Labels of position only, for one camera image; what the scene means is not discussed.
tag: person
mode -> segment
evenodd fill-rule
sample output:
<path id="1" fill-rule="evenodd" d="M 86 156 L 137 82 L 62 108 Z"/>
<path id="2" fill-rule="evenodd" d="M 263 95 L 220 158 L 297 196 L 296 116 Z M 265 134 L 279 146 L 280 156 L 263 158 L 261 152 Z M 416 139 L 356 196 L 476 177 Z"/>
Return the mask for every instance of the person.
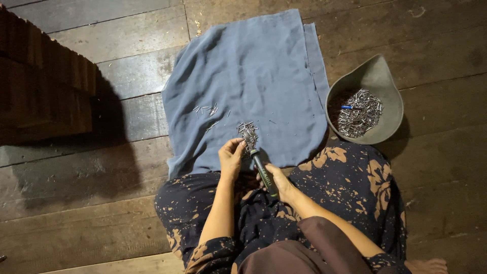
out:
<path id="1" fill-rule="evenodd" d="M 229 140 L 220 172 L 169 180 L 156 195 L 186 273 L 448 274 L 444 260 L 406 260 L 404 205 L 373 147 L 335 140 L 289 177 L 266 164 L 276 199 L 240 173 L 245 145 Z"/>

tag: black handle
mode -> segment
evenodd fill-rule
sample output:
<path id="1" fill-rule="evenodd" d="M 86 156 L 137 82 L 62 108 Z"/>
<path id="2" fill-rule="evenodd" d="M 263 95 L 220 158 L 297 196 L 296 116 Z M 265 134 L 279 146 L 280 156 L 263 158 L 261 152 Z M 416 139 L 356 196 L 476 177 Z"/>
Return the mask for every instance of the black handle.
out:
<path id="1" fill-rule="evenodd" d="M 262 181 L 264 182 L 264 185 L 267 188 L 267 191 L 271 194 L 272 197 L 277 197 L 279 192 L 277 191 L 276 185 L 272 182 L 271 178 L 269 177 L 267 173 L 267 169 L 265 169 L 264 165 L 262 165 L 259 156 L 254 154 L 253 157 L 255 160 L 255 164 L 257 165 L 257 169 L 261 174 Z"/>

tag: gray fabric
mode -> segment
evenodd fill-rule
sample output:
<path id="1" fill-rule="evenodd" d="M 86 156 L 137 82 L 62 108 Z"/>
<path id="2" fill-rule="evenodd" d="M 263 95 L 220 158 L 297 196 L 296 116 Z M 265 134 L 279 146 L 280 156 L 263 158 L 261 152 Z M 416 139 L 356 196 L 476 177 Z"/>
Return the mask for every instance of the gray fabric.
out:
<path id="1" fill-rule="evenodd" d="M 162 92 L 169 178 L 220 170 L 217 152 L 242 121 L 258 126 L 256 147 L 272 163 L 298 165 L 323 139 L 328 91 L 315 26 L 303 26 L 297 9 L 212 26 L 181 50 Z M 212 117 L 192 111 L 215 103 Z"/>

